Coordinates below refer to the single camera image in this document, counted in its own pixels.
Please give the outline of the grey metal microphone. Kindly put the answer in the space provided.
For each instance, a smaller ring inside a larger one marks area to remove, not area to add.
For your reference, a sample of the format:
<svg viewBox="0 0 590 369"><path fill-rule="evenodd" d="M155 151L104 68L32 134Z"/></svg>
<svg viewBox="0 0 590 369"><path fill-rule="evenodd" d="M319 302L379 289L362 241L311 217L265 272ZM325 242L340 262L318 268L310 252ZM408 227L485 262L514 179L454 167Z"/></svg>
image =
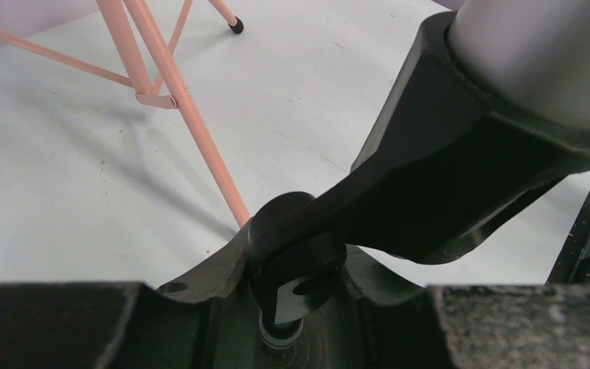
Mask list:
<svg viewBox="0 0 590 369"><path fill-rule="evenodd" d="M590 1L467 1L448 39L466 72L502 99L590 130Z"/></svg>

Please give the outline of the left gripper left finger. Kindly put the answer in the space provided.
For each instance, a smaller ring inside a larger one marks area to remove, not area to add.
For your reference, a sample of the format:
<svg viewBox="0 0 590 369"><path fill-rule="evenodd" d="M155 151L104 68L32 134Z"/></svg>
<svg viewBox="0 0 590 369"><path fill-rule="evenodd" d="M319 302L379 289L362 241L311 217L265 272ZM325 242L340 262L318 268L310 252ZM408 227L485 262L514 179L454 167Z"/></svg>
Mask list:
<svg viewBox="0 0 590 369"><path fill-rule="evenodd" d="M247 230L180 277L0 283L0 368L242 368L254 355Z"/></svg>

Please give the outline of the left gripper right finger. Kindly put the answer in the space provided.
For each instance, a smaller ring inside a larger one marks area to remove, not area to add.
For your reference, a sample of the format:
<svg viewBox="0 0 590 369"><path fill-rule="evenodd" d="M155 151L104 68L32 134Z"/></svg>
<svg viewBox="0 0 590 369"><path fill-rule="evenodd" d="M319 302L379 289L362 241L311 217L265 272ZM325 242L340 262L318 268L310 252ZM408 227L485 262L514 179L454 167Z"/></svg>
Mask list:
<svg viewBox="0 0 590 369"><path fill-rule="evenodd" d="M354 246L343 279L371 368L590 368L590 284L421 288Z"/></svg>

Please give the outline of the pink music stand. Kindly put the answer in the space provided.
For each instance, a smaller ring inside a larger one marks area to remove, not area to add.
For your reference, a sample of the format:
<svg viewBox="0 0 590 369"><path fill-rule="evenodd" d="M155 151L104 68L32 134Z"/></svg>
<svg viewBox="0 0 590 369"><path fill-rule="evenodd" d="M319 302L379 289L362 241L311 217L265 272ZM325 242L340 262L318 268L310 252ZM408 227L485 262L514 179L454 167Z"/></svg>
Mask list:
<svg viewBox="0 0 590 369"><path fill-rule="evenodd" d="M174 60L174 51L192 5L191 1L182 3L172 34L169 39L165 39L147 2L126 0L97 3L126 75L73 58L1 29L0 42L130 87L142 105L178 110L234 220L239 226L244 226L250 219L250 213Z"/></svg>

